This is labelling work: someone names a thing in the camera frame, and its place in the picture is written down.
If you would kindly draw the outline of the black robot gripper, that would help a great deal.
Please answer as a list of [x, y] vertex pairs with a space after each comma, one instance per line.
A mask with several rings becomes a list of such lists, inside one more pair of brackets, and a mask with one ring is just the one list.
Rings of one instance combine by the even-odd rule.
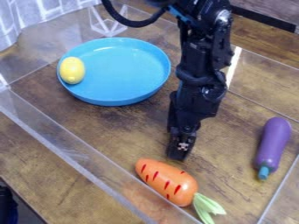
[[170, 93], [166, 129], [170, 131], [165, 155], [182, 161], [196, 142], [196, 130], [201, 120], [217, 114], [220, 101], [226, 93], [225, 85], [192, 86], [180, 82]]

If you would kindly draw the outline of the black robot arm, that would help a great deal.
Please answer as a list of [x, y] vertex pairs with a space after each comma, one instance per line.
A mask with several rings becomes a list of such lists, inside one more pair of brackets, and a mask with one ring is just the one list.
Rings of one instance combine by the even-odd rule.
[[169, 12], [177, 18], [181, 60], [174, 69], [178, 88], [170, 93], [166, 157], [184, 160], [192, 151], [201, 120], [217, 114], [226, 93], [221, 72], [230, 65], [232, 25], [229, 0], [176, 0]]

